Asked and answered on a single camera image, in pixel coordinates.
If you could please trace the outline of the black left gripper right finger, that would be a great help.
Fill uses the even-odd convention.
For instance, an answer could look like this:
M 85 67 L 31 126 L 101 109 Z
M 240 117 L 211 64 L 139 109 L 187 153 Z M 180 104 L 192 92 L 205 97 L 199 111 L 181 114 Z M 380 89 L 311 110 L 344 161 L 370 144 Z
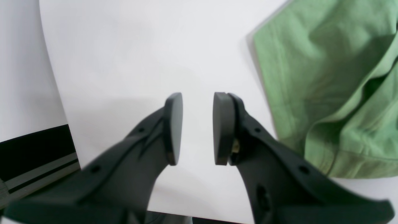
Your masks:
M 278 142 L 232 93 L 213 99 L 214 157 L 236 166 L 256 224 L 386 224 L 388 200 L 361 197 L 334 183 Z

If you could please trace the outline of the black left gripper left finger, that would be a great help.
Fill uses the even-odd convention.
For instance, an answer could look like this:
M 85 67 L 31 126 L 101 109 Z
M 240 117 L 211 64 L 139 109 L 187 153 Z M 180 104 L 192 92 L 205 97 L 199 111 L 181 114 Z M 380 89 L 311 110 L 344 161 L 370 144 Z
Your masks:
M 181 93 L 142 120 L 123 140 L 53 189 L 12 202 L 4 216 L 24 224 L 143 224 L 153 187 L 178 163 Z

